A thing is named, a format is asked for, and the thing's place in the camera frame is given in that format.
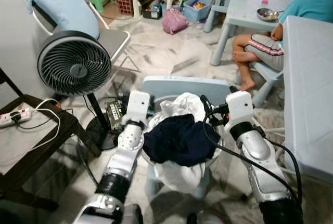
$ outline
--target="blue cushion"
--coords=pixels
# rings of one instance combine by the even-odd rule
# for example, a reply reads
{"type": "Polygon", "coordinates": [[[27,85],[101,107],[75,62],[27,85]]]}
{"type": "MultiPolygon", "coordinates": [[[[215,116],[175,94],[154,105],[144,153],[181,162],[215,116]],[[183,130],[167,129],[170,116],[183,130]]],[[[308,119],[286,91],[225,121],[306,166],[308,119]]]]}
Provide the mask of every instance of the blue cushion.
{"type": "Polygon", "coordinates": [[[28,0],[30,14],[32,1],[37,3],[61,30],[81,31],[96,39],[99,37],[97,19],[84,0],[28,0]]]}

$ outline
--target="shorts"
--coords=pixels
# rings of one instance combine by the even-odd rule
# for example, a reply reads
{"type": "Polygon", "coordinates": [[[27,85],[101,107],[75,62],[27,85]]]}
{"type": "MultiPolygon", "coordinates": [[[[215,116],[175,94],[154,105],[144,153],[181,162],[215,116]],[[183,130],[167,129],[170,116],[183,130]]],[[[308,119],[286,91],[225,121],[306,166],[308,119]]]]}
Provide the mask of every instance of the shorts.
{"type": "Polygon", "coordinates": [[[279,41],[271,37],[253,34],[244,51],[255,54],[259,59],[277,71],[283,70],[284,51],[279,41]]]}

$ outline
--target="plug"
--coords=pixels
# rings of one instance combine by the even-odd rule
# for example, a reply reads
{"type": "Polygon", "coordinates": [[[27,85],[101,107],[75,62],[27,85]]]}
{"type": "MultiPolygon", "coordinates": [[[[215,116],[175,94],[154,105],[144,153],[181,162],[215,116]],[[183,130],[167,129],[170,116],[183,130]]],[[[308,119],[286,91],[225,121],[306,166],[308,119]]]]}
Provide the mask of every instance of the plug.
{"type": "Polygon", "coordinates": [[[18,111],[13,111],[10,114],[11,120],[13,120],[15,123],[18,123],[19,120],[21,119],[21,113],[18,111]]]}

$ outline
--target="black cable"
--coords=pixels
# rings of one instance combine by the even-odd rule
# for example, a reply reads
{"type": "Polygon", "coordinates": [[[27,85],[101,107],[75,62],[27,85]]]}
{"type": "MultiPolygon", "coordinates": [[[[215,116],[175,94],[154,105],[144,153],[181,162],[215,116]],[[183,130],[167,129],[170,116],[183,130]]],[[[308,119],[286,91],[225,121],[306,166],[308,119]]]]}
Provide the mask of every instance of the black cable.
{"type": "Polygon", "coordinates": [[[230,149],[228,149],[228,148],[226,148],[226,147],[223,147],[223,146],[221,146],[221,145],[215,143],[215,142],[214,142],[214,141],[208,136],[207,131],[206,131],[206,121],[207,121],[207,118],[209,117],[209,115],[217,113],[217,111],[218,111],[218,108],[214,109],[213,111],[211,111],[210,113],[208,113],[208,114],[204,117],[204,119],[203,119],[203,121],[202,121],[203,132],[204,132],[204,135],[207,137],[207,139],[208,139],[211,143],[213,143],[217,148],[219,148],[219,149],[223,150],[224,152],[227,152],[227,153],[229,153],[230,155],[233,155],[233,156],[235,156],[235,157],[237,157],[237,158],[239,158],[239,159],[241,159],[241,160],[243,160],[243,161],[245,161],[245,162],[247,162],[247,163],[249,163],[249,164],[251,164],[251,165],[253,165],[253,166],[257,167],[257,168],[259,168],[259,169],[261,169],[262,171],[266,172],[267,174],[269,174],[270,176],[272,176],[273,178],[275,178],[276,180],[278,180],[283,186],[285,186],[285,187],[287,188],[287,190],[290,192],[290,194],[291,194],[293,200],[297,203],[297,205],[298,205],[300,211],[302,211],[302,206],[301,206],[301,204],[300,204],[300,202],[299,202],[299,200],[298,200],[298,198],[297,198],[295,192],[293,191],[293,189],[291,188],[291,186],[288,185],[284,180],[282,180],[282,179],[281,179],[280,177],[278,177],[276,174],[270,172],[268,169],[264,168],[263,166],[261,166],[261,165],[255,163],[255,162],[253,162],[253,161],[251,161],[250,159],[248,159],[248,158],[246,158],[246,157],[244,157],[244,156],[242,156],[242,155],[240,155],[240,154],[238,154],[238,153],[236,153],[236,152],[234,152],[234,151],[232,151],[232,150],[230,150],[230,149]]]}
{"type": "Polygon", "coordinates": [[[81,152],[80,142],[78,142],[78,144],[76,145],[76,154],[79,157],[79,163],[81,163],[82,166],[86,169],[88,175],[90,176],[90,178],[94,182],[95,186],[98,186],[98,181],[96,180],[93,172],[90,170],[88,164],[86,163],[85,159],[83,158],[83,154],[81,152]]]}
{"type": "Polygon", "coordinates": [[[270,142],[272,145],[275,145],[275,146],[280,147],[281,149],[283,149],[284,151],[286,151],[286,152],[290,155],[290,158],[292,159],[292,163],[293,163],[293,166],[294,166],[294,168],[295,168],[295,173],[296,173],[298,201],[299,201],[299,203],[302,205],[302,198],[303,198],[302,180],[301,180],[300,169],[299,169],[299,167],[298,167],[298,164],[297,164],[297,161],[296,161],[295,156],[293,155],[293,153],[292,153],[288,148],[286,148],[286,147],[283,146],[282,144],[279,144],[279,143],[276,143],[276,142],[270,141],[270,140],[268,140],[267,138],[266,138],[266,140],[267,140],[268,142],[270,142]]]}
{"type": "Polygon", "coordinates": [[[87,109],[88,109],[88,110],[92,113],[92,115],[94,116],[94,119],[95,119],[95,125],[97,125],[97,120],[96,120],[96,115],[95,115],[95,113],[89,108],[88,103],[87,103],[87,100],[85,99],[84,96],[83,96],[83,99],[84,99],[85,106],[87,107],[87,109]]]}
{"type": "MultiPolygon", "coordinates": [[[[68,110],[72,110],[72,115],[74,115],[74,111],[73,111],[73,108],[68,108],[68,109],[64,109],[64,111],[68,111],[68,110]]],[[[48,120],[46,120],[45,122],[41,123],[41,124],[38,124],[38,125],[35,125],[35,126],[32,126],[32,127],[24,127],[22,126],[20,123],[18,122],[15,122],[15,124],[17,125],[17,127],[21,128],[21,129],[35,129],[35,128],[38,128],[38,127],[41,127],[42,125],[48,123],[50,120],[53,120],[55,119],[56,117],[53,116],[52,118],[49,118],[48,120]]]]}

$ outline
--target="blue storage bin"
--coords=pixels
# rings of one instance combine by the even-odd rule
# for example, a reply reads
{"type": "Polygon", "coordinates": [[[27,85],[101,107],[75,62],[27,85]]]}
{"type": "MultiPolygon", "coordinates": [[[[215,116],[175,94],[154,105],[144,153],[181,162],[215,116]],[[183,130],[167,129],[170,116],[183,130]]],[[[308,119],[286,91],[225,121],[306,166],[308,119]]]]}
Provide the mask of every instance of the blue storage bin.
{"type": "Polygon", "coordinates": [[[188,0],[184,2],[184,15],[188,21],[197,22],[208,15],[210,0],[188,0]],[[200,9],[191,7],[195,2],[204,3],[205,6],[200,9]]]}

